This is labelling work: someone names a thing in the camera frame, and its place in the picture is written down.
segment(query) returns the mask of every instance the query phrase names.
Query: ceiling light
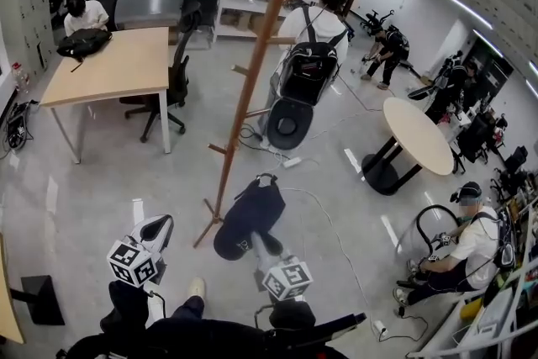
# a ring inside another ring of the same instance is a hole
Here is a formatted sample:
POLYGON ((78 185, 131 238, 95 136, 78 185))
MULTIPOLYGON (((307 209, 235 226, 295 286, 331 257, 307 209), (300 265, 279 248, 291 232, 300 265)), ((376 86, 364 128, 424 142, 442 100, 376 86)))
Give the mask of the ceiling light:
POLYGON ((529 66, 530 69, 532 69, 532 71, 538 76, 538 67, 536 67, 536 65, 532 61, 529 61, 529 66))
POLYGON ((538 98, 538 92, 536 92, 535 88, 530 85, 530 82, 528 80, 525 80, 527 82, 527 86, 530 88, 530 90, 535 94, 535 96, 538 98))
POLYGON ((488 22, 486 21, 484 18, 482 18, 480 15, 478 15, 477 13, 475 13, 472 9, 470 9, 467 5, 464 5, 463 3, 461 3, 459 0, 452 0, 452 2, 454 2, 457 6, 459 6, 460 8, 463 8, 465 9, 467 12, 469 12, 474 18, 477 18, 478 20, 480 20, 488 29, 492 30, 493 29, 493 26, 488 22))
POLYGON ((502 59, 504 56, 503 56, 503 53, 500 52, 498 50, 498 48, 493 45, 491 42, 489 42, 486 38, 484 38, 483 34, 481 34, 480 32, 477 32, 475 29, 472 30, 474 33, 477 34, 478 38, 480 38, 481 40, 483 40, 486 44, 489 45, 489 48, 491 48, 493 51, 495 51, 497 53, 497 55, 502 59))

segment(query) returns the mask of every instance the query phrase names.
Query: round table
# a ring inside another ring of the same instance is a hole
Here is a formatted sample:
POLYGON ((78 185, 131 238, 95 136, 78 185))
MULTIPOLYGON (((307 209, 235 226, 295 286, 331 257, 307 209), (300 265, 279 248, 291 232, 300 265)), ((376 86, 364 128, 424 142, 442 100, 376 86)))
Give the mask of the round table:
POLYGON ((374 190, 393 195, 422 168, 437 175, 452 173, 451 148, 437 125, 420 109, 403 99, 388 98, 383 104, 383 114, 393 136, 377 154, 362 160, 364 177, 374 190), (402 150, 409 153, 416 165, 399 177, 391 162, 402 150))

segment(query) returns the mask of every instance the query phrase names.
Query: bottle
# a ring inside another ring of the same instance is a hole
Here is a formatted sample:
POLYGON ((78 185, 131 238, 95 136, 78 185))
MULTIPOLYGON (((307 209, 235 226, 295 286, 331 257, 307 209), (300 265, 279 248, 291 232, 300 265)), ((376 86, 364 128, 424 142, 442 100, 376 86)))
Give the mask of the bottle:
POLYGON ((16 88, 20 92, 28 92, 30 86, 30 77, 26 73, 20 63, 13 63, 13 69, 11 70, 13 77, 15 78, 16 88))

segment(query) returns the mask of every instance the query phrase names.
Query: wooden coat rack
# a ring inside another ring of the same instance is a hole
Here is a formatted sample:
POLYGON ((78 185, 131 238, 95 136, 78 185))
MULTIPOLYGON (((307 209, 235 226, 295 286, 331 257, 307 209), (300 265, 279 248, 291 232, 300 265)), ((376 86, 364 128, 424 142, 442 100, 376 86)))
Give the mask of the wooden coat rack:
POLYGON ((225 148, 214 144, 208 145, 211 150, 215 150, 224 155, 224 166, 220 174, 219 192, 217 193, 217 202, 215 203, 215 207, 213 208, 207 199, 203 200, 213 215, 213 218, 194 243, 194 248, 198 247, 198 244, 200 244, 203 237, 211 230, 211 227, 214 224, 223 221, 220 217, 220 210, 222 207, 224 190, 226 189, 226 183, 228 182, 229 171, 232 167, 232 162, 234 161, 235 150, 237 150, 239 146, 241 126, 245 122, 245 119, 262 115, 268 111, 267 109, 260 109, 251 113, 247 112, 249 103, 251 102, 252 93, 254 92, 254 87, 256 86, 256 81, 260 75, 261 63, 265 57, 267 46, 274 44, 295 44, 294 38, 272 38, 273 25, 277 21, 280 8, 285 1, 287 0, 270 0, 267 4, 263 26, 261 27, 260 33, 257 35, 258 37, 256 38, 256 45, 252 51, 251 63, 249 64, 248 69, 241 66, 232 67, 233 71, 239 72, 245 76, 245 83, 243 84, 239 103, 237 104, 237 109, 235 110, 234 125, 232 126, 232 130, 229 134, 228 145, 225 148))

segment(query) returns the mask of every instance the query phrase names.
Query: wooden table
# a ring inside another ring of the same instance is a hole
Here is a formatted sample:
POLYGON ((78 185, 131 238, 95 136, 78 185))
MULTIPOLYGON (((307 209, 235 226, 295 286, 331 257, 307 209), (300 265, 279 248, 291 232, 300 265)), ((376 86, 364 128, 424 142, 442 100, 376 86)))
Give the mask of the wooden table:
POLYGON ((64 58, 41 98, 41 105, 50 108, 75 163, 81 162, 81 154, 69 140, 57 107, 152 93, 159 94, 162 140, 165 153, 170 153, 168 28, 114 32, 106 46, 73 71, 78 65, 78 61, 64 58))
POLYGON ((403 99, 388 98, 383 113, 393 136, 377 154, 370 154, 362 161, 364 177, 374 190, 393 195, 422 168, 443 176, 452 172, 454 159, 445 136, 420 109, 403 99), (399 177, 391 161, 402 150, 407 151, 416 165, 399 177))
POLYGON ((0 335, 11 341, 24 343, 23 333, 13 309, 13 299, 8 283, 8 269, 4 258, 3 236, 0 234, 0 335))

